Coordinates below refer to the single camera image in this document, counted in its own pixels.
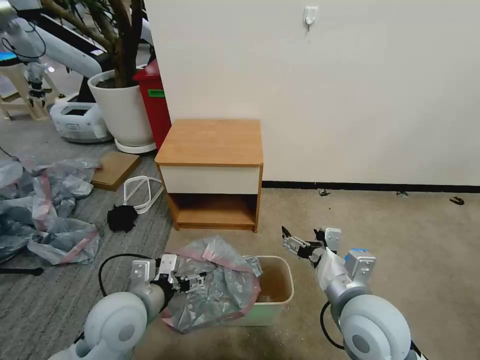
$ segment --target black baseboard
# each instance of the black baseboard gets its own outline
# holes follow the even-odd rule
[[[358,182],[303,182],[262,181],[262,188],[270,189],[329,189],[363,191],[405,191],[425,193],[480,193],[480,186],[473,185],[423,185],[423,184],[376,184]]]

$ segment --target wooden nightstand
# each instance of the wooden nightstand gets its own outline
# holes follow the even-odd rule
[[[264,167],[258,120],[176,120],[155,162],[175,229],[257,232]]]

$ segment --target white drawer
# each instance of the white drawer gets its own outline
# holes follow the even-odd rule
[[[258,194],[259,167],[160,166],[165,189],[187,194]]]

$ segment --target potted plant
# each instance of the potted plant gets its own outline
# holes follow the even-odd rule
[[[88,80],[103,119],[126,153],[144,153],[156,148],[138,84],[136,59],[142,33],[143,0],[131,0],[131,16],[122,0],[76,0],[88,10],[98,32],[85,25],[58,0],[40,0],[42,6],[71,23],[83,35],[101,45],[111,57],[113,70]]]

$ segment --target white trash bin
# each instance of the white trash bin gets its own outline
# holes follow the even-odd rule
[[[261,292],[253,308],[244,316],[227,323],[228,326],[273,325],[294,297],[294,281],[289,264],[278,256],[257,256],[260,261]]]

